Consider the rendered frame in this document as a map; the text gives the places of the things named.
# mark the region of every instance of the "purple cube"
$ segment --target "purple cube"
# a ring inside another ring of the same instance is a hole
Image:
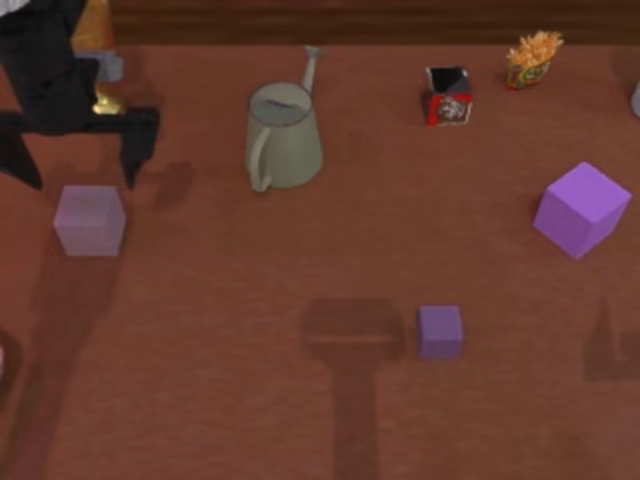
[[[575,259],[615,229],[631,194],[586,162],[545,191],[533,226]]]
[[[73,257],[114,257],[126,225],[115,187],[64,187],[53,228],[64,252]]]
[[[421,358],[456,358],[462,350],[463,338],[458,307],[423,306],[418,309],[418,353]]]

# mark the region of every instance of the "pitcher handle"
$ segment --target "pitcher handle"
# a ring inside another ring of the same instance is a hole
[[[262,152],[270,135],[271,129],[269,127],[263,128],[258,138],[256,138],[253,147],[251,147],[251,154],[249,156],[249,178],[251,179],[251,188],[253,188],[255,192],[265,192],[271,186],[271,177],[269,175],[260,178]]]

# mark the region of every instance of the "red and black box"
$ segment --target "red and black box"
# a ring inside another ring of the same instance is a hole
[[[421,94],[427,125],[464,125],[469,122],[473,95],[467,71],[460,66],[429,67]]]

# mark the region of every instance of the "fries container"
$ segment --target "fries container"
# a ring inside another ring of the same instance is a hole
[[[460,66],[429,67],[421,94],[427,125],[464,125],[469,122],[473,96],[467,71]]]
[[[115,35],[109,0],[88,0],[71,38],[74,51],[113,50]]]
[[[522,65],[507,62],[507,88],[509,90],[520,90],[540,83],[549,70],[549,65],[551,65],[550,60],[526,68]]]

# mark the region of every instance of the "french fries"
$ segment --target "french fries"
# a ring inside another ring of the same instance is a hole
[[[563,43],[562,35],[557,32],[537,32],[533,36],[520,37],[518,48],[509,50],[507,62],[524,69],[541,65],[550,61]]]

